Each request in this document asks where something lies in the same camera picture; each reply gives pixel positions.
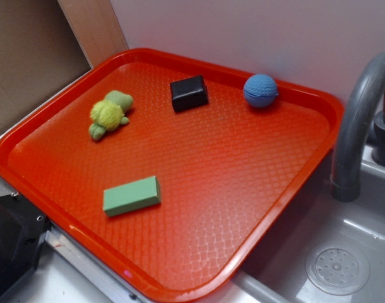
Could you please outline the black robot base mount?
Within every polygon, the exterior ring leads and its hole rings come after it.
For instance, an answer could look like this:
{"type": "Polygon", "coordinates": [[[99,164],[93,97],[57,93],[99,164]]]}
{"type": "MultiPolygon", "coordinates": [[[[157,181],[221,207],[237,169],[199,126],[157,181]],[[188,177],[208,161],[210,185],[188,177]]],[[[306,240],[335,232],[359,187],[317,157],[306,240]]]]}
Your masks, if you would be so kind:
{"type": "Polygon", "coordinates": [[[48,226],[20,193],[0,196],[0,302],[36,272],[48,226]]]}

